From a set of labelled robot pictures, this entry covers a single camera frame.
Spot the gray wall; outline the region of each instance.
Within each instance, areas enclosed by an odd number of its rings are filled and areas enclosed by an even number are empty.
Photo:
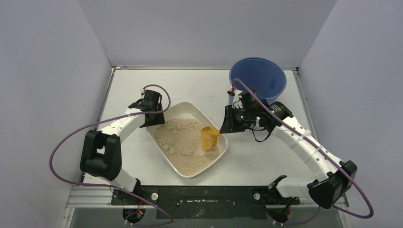
[[[78,0],[112,65],[300,66],[336,0]]]
[[[403,1],[339,0],[300,76],[319,139],[358,165],[375,216],[355,227],[402,227]],[[366,214],[356,190],[351,211]]]
[[[0,3],[0,223],[59,227],[71,186],[53,147],[99,115],[111,67],[75,0]],[[84,133],[56,155],[79,175]]]

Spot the white table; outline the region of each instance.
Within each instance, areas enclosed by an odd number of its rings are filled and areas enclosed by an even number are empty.
[[[307,117],[292,71],[285,71],[287,87],[278,98],[308,129]],[[170,94],[172,105],[192,102],[218,127],[228,103],[229,70],[117,70],[110,85],[102,120],[121,115],[140,98],[140,88],[159,84]],[[163,106],[167,105],[166,96]],[[213,166],[194,178],[179,176],[147,135],[137,129],[122,144],[123,168],[143,185],[268,185],[280,175],[313,176],[310,169],[281,140],[254,141],[251,131],[224,135],[229,148]],[[257,132],[258,138],[266,133]],[[104,183],[85,176],[86,183]]]

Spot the beige plastic tray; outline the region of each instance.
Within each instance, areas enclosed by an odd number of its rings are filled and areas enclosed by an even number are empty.
[[[189,102],[182,102],[175,106],[172,106],[164,113],[164,118],[165,118],[165,121],[168,121],[173,118],[196,119],[206,126],[214,126],[216,129],[218,129],[217,126],[215,124],[213,124],[213,122],[209,118],[207,118],[203,112],[201,112],[194,104],[189,103]],[[164,152],[158,146],[158,143],[154,138],[154,133],[157,130],[157,128],[158,128],[157,125],[147,127],[147,132],[149,133],[150,137],[153,139],[155,146],[159,149],[159,151],[161,152],[163,157],[168,161],[168,163],[172,166],[172,168],[182,177],[191,178],[191,177],[199,175],[200,173],[202,173],[203,171],[208,169],[210,166],[212,166],[218,159],[220,159],[220,157],[228,149],[228,140],[223,135],[218,136],[217,145],[220,147],[220,150],[221,150],[220,155],[214,161],[212,161],[209,165],[207,165],[204,169],[200,170],[199,172],[197,172],[193,175],[186,176],[186,175],[181,174],[176,169],[176,167],[171,163],[171,161],[169,161],[169,159],[166,157]]]

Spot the litter scoop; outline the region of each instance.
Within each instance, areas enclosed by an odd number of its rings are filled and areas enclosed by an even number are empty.
[[[220,135],[220,131],[214,127],[203,127],[201,130],[201,148],[204,151],[208,151],[217,145],[217,137]]]

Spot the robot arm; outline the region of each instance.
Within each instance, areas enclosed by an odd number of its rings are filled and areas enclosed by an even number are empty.
[[[162,110],[161,94],[152,90],[142,92],[143,97],[131,104],[124,113],[127,117],[116,120],[99,131],[87,132],[80,162],[81,171],[130,192],[140,186],[140,181],[122,169],[121,143],[139,127],[165,123],[163,114],[129,115]]]
[[[320,145],[311,136],[310,131],[305,130],[300,125],[291,111],[280,102],[269,105],[266,100],[261,99],[261,101],[282,121],[302,132],[302,136],[295,135],[288,128],[278,123],[247,92],[235,94],[233,104],[225,107],[225,118],[220,133],[243,132],[253,124],[264,127],[269,134],[278,137],[287,144],[314,174],[312,178],[280,176],[269,185],[270,191],[284,198],[311,198],[319,206],[329,209],[351,187],[350,181],[318,152],[319,149],[315,149],[303,140],[307,137],[316,145]],[[352,161],[343,162],[325,150],[322,145],[319,148],[326,151],[332,160],[354,178],[357,166]]]

